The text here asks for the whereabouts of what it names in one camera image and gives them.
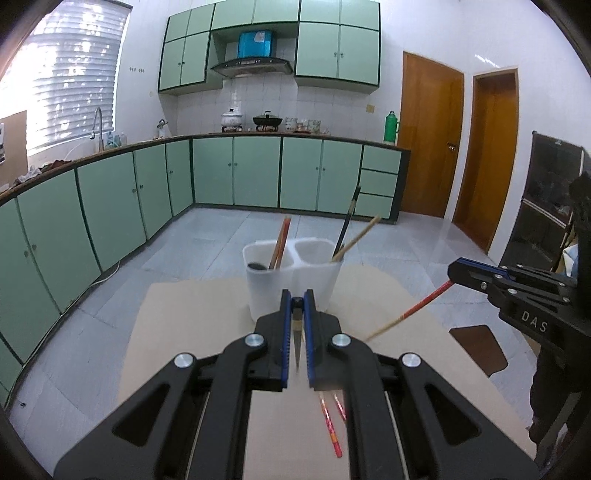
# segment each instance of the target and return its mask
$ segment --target bottle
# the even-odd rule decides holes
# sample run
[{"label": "bottle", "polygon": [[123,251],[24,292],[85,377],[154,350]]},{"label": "bottle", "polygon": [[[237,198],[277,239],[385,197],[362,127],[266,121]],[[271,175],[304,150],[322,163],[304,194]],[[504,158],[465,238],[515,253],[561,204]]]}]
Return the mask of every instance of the bottle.
[{"label": "bottle", "polygon": [[390,112],[386,117],[386,125],[384,126],[384,141],[392,142],[396,141],[396,134],[398,133],[398,119],[394,112]]}]

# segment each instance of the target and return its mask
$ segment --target faucet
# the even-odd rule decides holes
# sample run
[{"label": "faucet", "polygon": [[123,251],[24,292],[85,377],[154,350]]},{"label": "faucet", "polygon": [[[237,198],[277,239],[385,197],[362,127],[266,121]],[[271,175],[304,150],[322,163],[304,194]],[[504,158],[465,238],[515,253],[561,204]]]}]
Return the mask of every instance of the faucet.
[{"label": "faucet", "polygon": [[105,150],[105,142],[103,140],[103,110],[100,109],[100,106],[96,107],[95,110],[95,121],[92,124],[92,133],[90,134],[90,139],[95,139],[95,127],[96,127],[96,114],[99,114],[99,152]]}]

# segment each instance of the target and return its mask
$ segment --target kitchen counter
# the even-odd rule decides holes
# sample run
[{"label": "kitchen counter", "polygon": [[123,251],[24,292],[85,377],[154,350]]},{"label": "kitchen counter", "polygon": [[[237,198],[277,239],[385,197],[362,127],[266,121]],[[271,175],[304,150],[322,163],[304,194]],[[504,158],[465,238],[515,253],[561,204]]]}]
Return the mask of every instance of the kitchen counter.
[{"label": "kitchen counter", "polygon": [[349,142],[355,144],[363,144],[363,145],[371,145],[374,147],[381,147],[381,148],[389,148],[391,150],[397,151],[408,151],[403,148],[398,148],[396,145],[391,143],[384,143],[384,142],[373,142],[367,140],[360,140],[357,138],[346,138],[346,137],[336,137],[332,135],[320,135],[320,134],[306,134],[306,133],[290,133],[290,132],[213,132],[209,134],[200,134],[200,135],[176,135],[175,137],[167,137],[167,138],[157,138],[155,140],[146,140],[142,142],[137,142],[134,144],[129,144],[124,147],[118,148],[111,148],[109,150],[105,150],[104,152],[96,153],[94,155],[89,155],[87,157],[78,158],[77,160],[72,160],[65,165],[56,167],[52,170],[49,170],[45,173],[38,175],[37,177],[32,178],[29,181],[21,183],[11,189],[8,189],[5,192],[0,193],[0,206],[4,203],[8,202],[9,200],[13,199],[14,197],[18,196],[20,193],[26,192],[28,189],[34,187],[35,185],[39,185],[40,183],[52,179],[53,177],[65,173],[69,170],[72,170],[76,167],[81,167],[83,165],[87,165],[89,163],[93,163],[95,161],[103,160],[104,158],[113,157],[115,155],[120,155],[127,152],[133,152],[140,148],[147,148],[152,147],[154,145],[161,145],[169,142],[179,141],[179,140],[193,140],[197,138],[215,138],[215,137],[253,137],[253,136],[265,136],[265,137],[293,137],[293,138],[317,138],[320,140],[334,140],[334,141],[341,141],[341,142]]}]

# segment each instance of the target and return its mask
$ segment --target blue box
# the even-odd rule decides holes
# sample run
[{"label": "blue box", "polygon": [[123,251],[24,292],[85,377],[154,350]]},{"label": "blue box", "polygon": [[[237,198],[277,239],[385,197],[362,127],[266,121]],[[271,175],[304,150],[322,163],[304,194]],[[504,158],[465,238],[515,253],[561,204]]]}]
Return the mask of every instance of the blue box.
[{"label": "blue box", "polygon": [[240,34],[238,40],[238,58],[270,57],[273,42],[273,32],[257,30]]}]

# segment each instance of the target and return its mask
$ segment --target upper cabinet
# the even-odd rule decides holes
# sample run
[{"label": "upper cabinet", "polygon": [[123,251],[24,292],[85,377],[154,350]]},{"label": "upper cabinet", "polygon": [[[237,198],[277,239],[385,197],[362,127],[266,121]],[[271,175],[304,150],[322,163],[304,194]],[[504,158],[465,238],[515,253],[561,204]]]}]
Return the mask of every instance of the upper cabinet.
[{"label": "upper cabinet", "polygon": [[224,0],[168,19],[158,90],[182,95],[222,88],[212,70],[240,33],[264,28],[297,37],[301,86],[371,93],[379,87],[380,4],[372,0]]},{"label": "upper cabinet", "polygon": [[212,30],[252,23],[255,0],[224,0],[216,3]]},{"label": "upper cabinet", "polygon": [[297,22],[300,0],[256,0],[253,23]]}]

